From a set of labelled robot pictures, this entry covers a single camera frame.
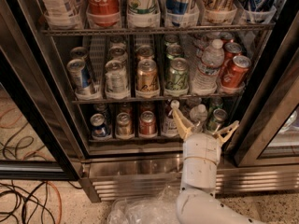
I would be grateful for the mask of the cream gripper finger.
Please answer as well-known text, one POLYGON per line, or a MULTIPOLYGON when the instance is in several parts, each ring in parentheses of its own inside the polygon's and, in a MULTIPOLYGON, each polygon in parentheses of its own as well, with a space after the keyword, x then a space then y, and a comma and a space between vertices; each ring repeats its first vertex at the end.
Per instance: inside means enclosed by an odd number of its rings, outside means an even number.
POLYGON ((227 127, 222 128, 221 130, 215 133, 216 140, 219 146, 222 146, 226 143, 230 137, 234 134, 236 129, 239 127, 239 121, 236 120, 227 127))
POLYGON ((177 126, 178 134, 186 140, 191 134, 194 125, 181 113, 178 108, 173 109, 173 119, 177 126))

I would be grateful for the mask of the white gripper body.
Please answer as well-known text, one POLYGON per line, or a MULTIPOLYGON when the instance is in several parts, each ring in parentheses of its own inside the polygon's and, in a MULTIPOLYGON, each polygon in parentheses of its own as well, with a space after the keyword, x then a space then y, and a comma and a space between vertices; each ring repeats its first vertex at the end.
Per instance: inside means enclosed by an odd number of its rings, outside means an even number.
POLYGON ((221 158, 221 142, 206 133, 192 134, 183 143, 183 158, 200 158, 218 164, 221 158))

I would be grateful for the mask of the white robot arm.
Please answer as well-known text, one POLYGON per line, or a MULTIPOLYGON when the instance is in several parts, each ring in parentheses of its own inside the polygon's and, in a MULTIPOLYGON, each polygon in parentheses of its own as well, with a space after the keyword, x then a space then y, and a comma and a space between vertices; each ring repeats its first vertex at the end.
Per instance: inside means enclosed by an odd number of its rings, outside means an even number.
POLYGON ((194 125, 178 108, 174 122, 183 139, 183 168, 176 215, 180 224, 264 224, 238 214, 215 198, 221 147, 239 126, 239 121, 215 134, 195 133, 194 125))

